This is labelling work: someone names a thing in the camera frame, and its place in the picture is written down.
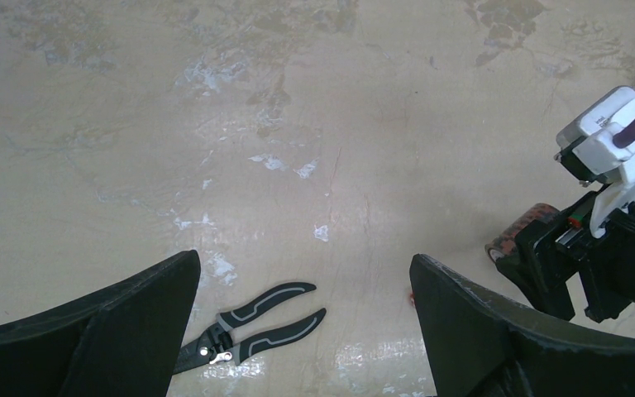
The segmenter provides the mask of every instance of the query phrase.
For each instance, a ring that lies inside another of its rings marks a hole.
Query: white robot part
[[[627,211],[628,204],[635,203],[635,142],[626,148],[618,148],[613,143],[613,137],[620,133],[626,126],[635,119],[635,95],[624,88],[616,88],[610,92],[609,96],[604,99],[612,98],[614,94],[620,93],[614,97],[612,101],[605,101],[604,107],[600,110],[596,103],[593,108],[586,111],[589,120],[590,117],[600,115],[605,120],[594,124],[585,124],[585,129],[581,128],[582,118],[576,119],[576,130],[583,133],[591,132],[586,138],[573,149],[573,153],[580,161],[594,174],[607,174],[609,171],[618,170],[619,178],[600,193],[595,199],[592,215],[590,217],[590,233],[595,238],[600,238],[605,234],[604,223],[607,217],[617,208]],[[629,99],[624,105],[617,107],[626,99]],[[607,117],[609,110],[615,110],[614,114]],[[565,134],[565,137],[572,136],[567,129],[559,133]]]

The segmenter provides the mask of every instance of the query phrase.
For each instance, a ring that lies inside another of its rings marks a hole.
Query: white stain
[[[211,221],[210,218],[208,218],[208,213],[205,213],[203,215],[203,219],[201,220],[201,224],[208,225],[208,226],[215,226],[215,222]]]
[[[268,170],[282,170],[286,171],[289,167],[281,161],[280,158],[275,155],[267,155],[266,153],[262,155],[255,155],[249,158],[249,160],[254,161],[255,163],[264,162],[264,167]]]
[[[208,217],[208,213],[204,213],[203,219],[200,221],[183,221],[181,220],[181,218],[176,217],[174,219],[174,225],[176,225],[176,227],[178,227],[179,230],[185,230],[185,229],[188,229],[189,227],[192,227],[193,225],[215,226],[215,222],[210,220],[210,218]]]
[[[220,279],[221,285],[232,285],[232,281],[237,278],[235,273],[235,266],[225,259],[225,256],[221,253],[216,253],[210,258],[206,265],[211,267],[212,276],[216,279]]]
[[[254,356],[243,362],[241,366],[209,366],[199,376],[206,379],[258,379],[265,376],[265,371],[264,358]]]
[[[203,159],[203,161],[201,161],[201,165],[205,165],[206,163],[208,163],[210,161],[210,156],[212,155],[214,151],[210,151],[210,153],[208,153],[208,155],[206,156],[205,159]]]
[[[198,280],[198,288],[196,290],[200,290],[208,286],[208,275],[205,272],[201,272],[201,278]]]
[[[313,236],[318,240],[322,240],[324,242],[329,242],[330,237],[327,235],[329,232],[329,228],[327,225],[322,225],[321,227],[315,227],[315,231],[313,232]]]
[[[290,141],[290,142],[286,143],[286,142],[283,142],[283,141],[278,140],[278,139],[272,139],[272,140],[269,141],[269,143],[275,144],[275,145],[288,145],[288,146],[292,146],[292,147],[296,147],[296,146],[297,147],[305,147],[306,146],[306,144],[304,144],[304,143],[297,143],[296,141]]]
[[[380,342],[376,347],[365,349],[364,343],[345,345],[337,350],[335,367],[363,367],[369,362],[409,360],[413,357],[426,357],[424,341],[419,339],[401,339],[392,342]]]
[[[182,221],[181,218],[176,217],[174,220],[174,225],[179,228],[179,230],[184,230],[193,225],[193,221]]]
[[[225,68],[213,68],[205,65],[203,58],[195,65],[189,66],[184,70],[184,77],[187,83],[197,84],[199,86],[206,86],[216,93],[220,92],[219,80],[226,83],[230,83],[239,74],[246,69],[245,64],[242,62],[236,62],[233,65]],[[206,91],[204,96],[209,96],[210,93]]]
[[[201,313],[201,307],[198,306],[195,302],[193,302],[193,307],[191,308],[190,322],[194,322],[196,317]]]
[[[230,273],[229,275],[226,275],[225,277],[223,277],[222,280],[220,280],[220,284],[222,285],[232,285],[232,281],[234,279],[237,278],[237,274],[236,273]]]
[[[298,176],[301,179],[308,179],[308,178],[310,178],[310,174],[313,173],[313,171],[315,170],[316,167],[318,167],[318,159],[315,159],[315,160],[307,163],[306,165],[301,167],[300,170],[294,170],[294,172],[296,174],[298,174]]]
[[[235,270],[235,266],[228,262],[225,256],[220,253],[213,255],[208,263],[213,266],[213,275],[216,277],[222,277]]]
[[[267,127],[276,127],[283,121],[283,118],[281,117],[271,118],[271,115],[269,115],[269,109],[262,109],[259,111],[256,114],[256,118],[259,124]]]
[[[356,382],[351,382],[351,385],[349,386],[349,391],[355,395],[363,395],[368,390],[363,385],[360,385]]]

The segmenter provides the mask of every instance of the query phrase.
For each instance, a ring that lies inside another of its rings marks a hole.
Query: floor
[[[238,338],[327,316],[169,396],[433,394],[412,255],[524,301],[483,245],[583,194],[555,135],[621,84],[635,1],[0,1],[0,323],[193,248],[187,340],[288,280]]]

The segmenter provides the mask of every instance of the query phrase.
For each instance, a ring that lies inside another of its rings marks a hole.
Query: pliers jaw
[[[174,374],[192,370],[208,364],[232,360],[229,351],[233,346],[232,337],[220,324],[214,323],[206,328],[201,336],[181,348]]]

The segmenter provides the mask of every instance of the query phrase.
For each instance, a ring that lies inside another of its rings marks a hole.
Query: floor stain
[[[622,50],[622,38],[603,22],[581,17],[561,27],[566,51],[590,69],[616,70],[635,84],[635,58]]]
[[[255,112],[256,134],[267,138],[282,127],[284,108],[291,104],[291,97],[284,90],[284,70],[290,57],[308,43],[309,36],[314,36],[311,32],[351,35],[358,2],[267,0],[222,4],[213,2],[200,7],[203,11],[199,13],[182,2],[163,6],[165,23],[197,32],[203,43],[203,52],[197,58],[203,60],[203,68],[194,72],[194,78],[204,84],[188,85],[192,82],[187,72],[198,69],[192,64],[184,72],[186,81],[177,80],[177,86],[191,88],[187,96],[198,100],[220,93],[223,84],[233,84],[234,89],[245,93],[246,104]],[[218,81],[204,72],[233,70],[238,64],[246,67],[241,84],[233,83],[234,79]]]
[[[464,0],[466,14],[488,29],[485,50],[475,59],[483,66],[507,50],[521,48],[537,30],[534,18],[547,9],[537,0]]]
[[[571,60],[556,55],[533,52],[534,69],[546,77],[554,79],[564,79],[571,75],[574,64]]]
[[[48,65],[74,65],[105,72],[115,69],[116,44],[101,15],[85,1],[30,0],[0,6],[7,34],[28,50],[40,52]]]

